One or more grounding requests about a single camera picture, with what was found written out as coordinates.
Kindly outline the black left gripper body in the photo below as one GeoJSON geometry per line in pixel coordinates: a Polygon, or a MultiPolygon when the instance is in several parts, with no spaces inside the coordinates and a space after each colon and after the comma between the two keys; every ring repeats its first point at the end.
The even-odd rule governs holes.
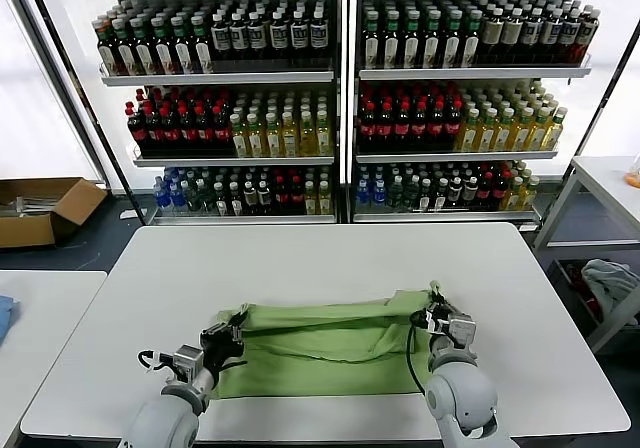
{"type": "Polygon", "coordinates": [[[204,353],[203,367],[210,372],[220,372],[228,359],[240,358],[244,353],[244,343],[231,331],[202,332],[200,344],[204,353]]]}

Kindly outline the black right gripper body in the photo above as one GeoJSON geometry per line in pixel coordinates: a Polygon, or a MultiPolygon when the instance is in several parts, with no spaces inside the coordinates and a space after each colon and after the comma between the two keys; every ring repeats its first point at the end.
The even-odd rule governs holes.
{"type": "Polygon", "coordinates": [[[450,307],[431,307],[425,310],[426,328],[430,334],[448,334],[449,318],[453,313],[450,307]]]}

